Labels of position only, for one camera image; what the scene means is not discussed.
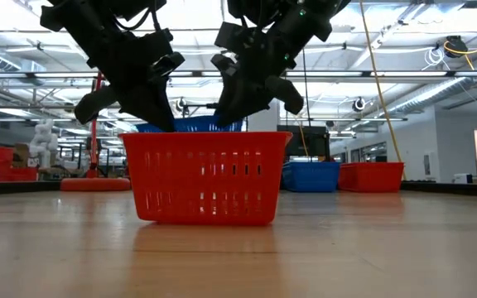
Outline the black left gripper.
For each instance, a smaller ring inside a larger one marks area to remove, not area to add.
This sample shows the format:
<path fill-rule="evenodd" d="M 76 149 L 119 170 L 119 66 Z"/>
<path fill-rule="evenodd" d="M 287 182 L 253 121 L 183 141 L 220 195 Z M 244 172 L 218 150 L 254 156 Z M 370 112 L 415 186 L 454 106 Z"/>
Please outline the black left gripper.
<path fill-rule="evenodd" d="M 88 65 L 109 81 L 86 94 L 75 106 L 81 124 L 96 119 L 102 109 L 118 102 L 132 114 L 164 132 L 174 132 L 174 117 L 166 95 L 169 74 L 185 61 L 171 48 L 167 29 L 144 36 L 113 27 L 87 30 Z"/>

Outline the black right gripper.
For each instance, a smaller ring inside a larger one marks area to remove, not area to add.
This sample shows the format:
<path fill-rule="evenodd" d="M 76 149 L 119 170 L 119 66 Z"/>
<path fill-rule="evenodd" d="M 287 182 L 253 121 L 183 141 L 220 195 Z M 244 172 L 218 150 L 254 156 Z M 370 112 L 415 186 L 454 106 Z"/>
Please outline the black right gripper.
<path fill-rule="evenodd" d="M 297 115 L 303 109 L 303 97 L 293 83 L 280 78 L 283 72 L 296 66 L 297 41 L 217 39 L 214 44 L 235 54 L 235 60 L 224 54 L 211 59 L 223 80 L 223 90 L 214 112 L 218 127 L 268 109 L 271 96 L 282 101 L 289 113 Z"/>

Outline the white square column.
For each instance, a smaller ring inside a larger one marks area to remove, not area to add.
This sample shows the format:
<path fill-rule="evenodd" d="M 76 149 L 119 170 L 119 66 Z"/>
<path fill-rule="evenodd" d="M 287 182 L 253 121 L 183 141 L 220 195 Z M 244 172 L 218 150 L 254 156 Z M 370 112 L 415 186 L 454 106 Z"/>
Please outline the white square column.
<path fill-rule="evenodd" d="M 275 132 L 279 122 L 279 105 L 279 101 L 273 99 L 268 105 L 268 109 L 250 115 L 248 117 L 248 131 Z"/>

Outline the black monitor screen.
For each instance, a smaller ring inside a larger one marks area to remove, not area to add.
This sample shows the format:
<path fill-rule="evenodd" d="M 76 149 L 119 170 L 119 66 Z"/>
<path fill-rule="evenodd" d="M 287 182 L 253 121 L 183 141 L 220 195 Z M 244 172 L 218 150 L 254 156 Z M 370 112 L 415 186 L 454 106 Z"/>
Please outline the black monitor screen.
<path fill-rule="evenodd" d="M 318 161 L 330 154 L 325 127 L 278 125 L 277 130 L 292 134 L 286 146 L 285 161 Z"/>

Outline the red desk lamp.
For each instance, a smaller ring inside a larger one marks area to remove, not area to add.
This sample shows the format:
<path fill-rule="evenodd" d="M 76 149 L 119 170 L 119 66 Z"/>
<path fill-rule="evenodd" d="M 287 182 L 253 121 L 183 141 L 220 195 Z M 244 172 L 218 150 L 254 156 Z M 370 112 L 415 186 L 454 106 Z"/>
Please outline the red desk lamp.
<path fill-rule="evenodd" d="M 99 176 L 99 145 L 97 139 L 97 120 L 91 123 L 90 164 L 84 178 L 64 178 L 60 183 L 61 191 L 126 191 L 131 189 L 130 181 L 126 178 L 108 178 Z"/>

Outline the white robot figure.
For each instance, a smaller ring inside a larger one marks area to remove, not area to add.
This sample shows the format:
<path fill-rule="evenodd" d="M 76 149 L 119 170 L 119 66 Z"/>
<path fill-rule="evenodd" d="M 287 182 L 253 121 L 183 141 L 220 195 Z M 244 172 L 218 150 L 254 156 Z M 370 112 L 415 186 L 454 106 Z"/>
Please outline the white robot figure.
<path fill-rule="evenodd" d="M 41 119 L 35 126 L 34 136 L 29 143 L 29 156 L 40 168 L 51 166 L 51 153 L 58 147 L 58 137 L 52 132 L 54 120 Z"/>

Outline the brown cardboard box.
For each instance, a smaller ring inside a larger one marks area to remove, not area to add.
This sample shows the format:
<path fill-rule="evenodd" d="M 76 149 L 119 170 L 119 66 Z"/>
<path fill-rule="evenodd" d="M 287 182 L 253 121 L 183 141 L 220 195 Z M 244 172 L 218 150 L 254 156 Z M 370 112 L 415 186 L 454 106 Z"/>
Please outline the brown cardboard box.
<path fill-rule="evenodd" d="M 29 157 L 29 146 L 26 143 L 16 143 L 13 149 L 12 166 L 14 168 L 27 168 Z"/>

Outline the black metal gantry frame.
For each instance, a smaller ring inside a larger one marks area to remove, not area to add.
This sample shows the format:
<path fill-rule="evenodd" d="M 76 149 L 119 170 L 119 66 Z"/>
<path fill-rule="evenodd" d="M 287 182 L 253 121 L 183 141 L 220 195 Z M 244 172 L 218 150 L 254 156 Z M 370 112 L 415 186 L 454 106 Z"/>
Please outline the black metal gantry frame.
<path fill-rule="evenodd" d="M 206 108 L 206 109 L 217 109 L 219 106 L 218 103 L 204 103 L 204 104 L 186 104 L 188 107 L 188 112 L 185 114 L 181 114 L 183 118 L 191 117 L 198 109 Z"/>

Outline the black aluminium table frame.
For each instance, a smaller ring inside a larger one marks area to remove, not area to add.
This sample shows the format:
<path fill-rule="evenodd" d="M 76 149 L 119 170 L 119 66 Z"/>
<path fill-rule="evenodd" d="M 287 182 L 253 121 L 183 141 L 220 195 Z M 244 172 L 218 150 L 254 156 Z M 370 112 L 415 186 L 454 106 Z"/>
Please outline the black aluminium table frame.
<path fill-rule="evenodd" d="M 0 195 L 60 190 L 60 181 L 0 182 Z M 442 184 L 430 182 L 402 182 L 400 190 L 477 196 L 476 184 Z"/>

